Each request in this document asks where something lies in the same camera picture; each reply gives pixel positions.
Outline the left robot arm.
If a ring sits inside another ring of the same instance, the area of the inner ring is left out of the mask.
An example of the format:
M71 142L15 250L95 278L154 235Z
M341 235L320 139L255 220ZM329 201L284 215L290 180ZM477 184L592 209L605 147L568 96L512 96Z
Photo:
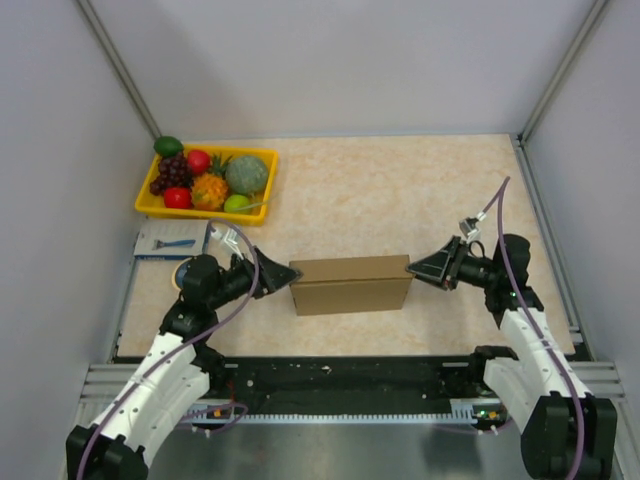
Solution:
M219 308L246 304L301 278L301 272L254 249L233 255L229 268L208 254L177 270L180 288L149 352L109 407L66 439L70 479L145 479L166 438L202 396L226 387L224 357L208 347L222 326Z

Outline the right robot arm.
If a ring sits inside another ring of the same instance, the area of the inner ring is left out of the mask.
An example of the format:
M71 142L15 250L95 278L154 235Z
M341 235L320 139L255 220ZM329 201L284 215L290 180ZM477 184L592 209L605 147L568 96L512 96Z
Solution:
M555 341L535 291L528 286L529 241L506 234L493 256L454 236L436 253L411 262L416 279L445 291L480 288L506 338L505 347L478 346L466 380L476 394L496 394L520 432L525 469L534 479L608 479L617 412L580 380Z

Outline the brown cardboard box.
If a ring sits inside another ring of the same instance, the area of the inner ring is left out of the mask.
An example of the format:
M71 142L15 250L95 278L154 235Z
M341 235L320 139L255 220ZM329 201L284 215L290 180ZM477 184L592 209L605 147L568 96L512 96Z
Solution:
M407 255L298 260L290 285L299 316L393 311L403 308L413 275Z

